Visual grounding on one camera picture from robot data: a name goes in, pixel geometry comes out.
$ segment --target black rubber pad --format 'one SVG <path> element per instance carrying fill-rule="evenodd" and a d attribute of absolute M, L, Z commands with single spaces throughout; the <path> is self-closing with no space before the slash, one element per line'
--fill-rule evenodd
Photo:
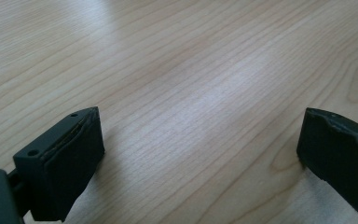
<path fill-rule="evenodd" d="M 358 123 L 308 108 L 297 154 L 358 212 Z"/>
<path fill-rule="evenodd" d="M 104 154 L 98 107 L 62 119 L 14 156 L 38 221 L 64 221 Z"/>

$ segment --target table surface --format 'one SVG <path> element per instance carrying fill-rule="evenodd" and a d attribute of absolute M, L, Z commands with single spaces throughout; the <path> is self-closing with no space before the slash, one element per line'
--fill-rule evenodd
<path fill-rule="evenodd" d="M 0 1 L 0 168 L 94 105 L 65 223 L 358 223 L 296 155 L 306 107 L 358 122 L 358 0 Z"/>

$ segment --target screw hole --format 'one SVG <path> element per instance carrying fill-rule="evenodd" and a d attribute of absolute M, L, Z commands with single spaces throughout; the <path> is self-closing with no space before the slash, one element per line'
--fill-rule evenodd
<path fill-rule="evenodd" d="M 31 150 L 28 152 L 28 156 L 36 156 L 39 153 L 38 150 Z"/>

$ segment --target wood grain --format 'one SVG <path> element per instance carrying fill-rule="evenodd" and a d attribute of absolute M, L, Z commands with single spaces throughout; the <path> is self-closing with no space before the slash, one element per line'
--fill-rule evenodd
<path fill-rule="evenodd" d="M 358 223 L 296 156 L 307 106 L 358 121 L 358 1 L 0 1 L 0 168 L 93 105 L 65 223 Z"/>

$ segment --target wooden table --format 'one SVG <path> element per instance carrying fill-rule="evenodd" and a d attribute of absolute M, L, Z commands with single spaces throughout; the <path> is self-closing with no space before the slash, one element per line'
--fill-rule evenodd
<path fill-rule="evenodd" d="M 0 168 L 93 105 L 65 223 L 358 223 L 296 156 L 306 107 L 358 122 L 357 0 L 0 1 Z"/>

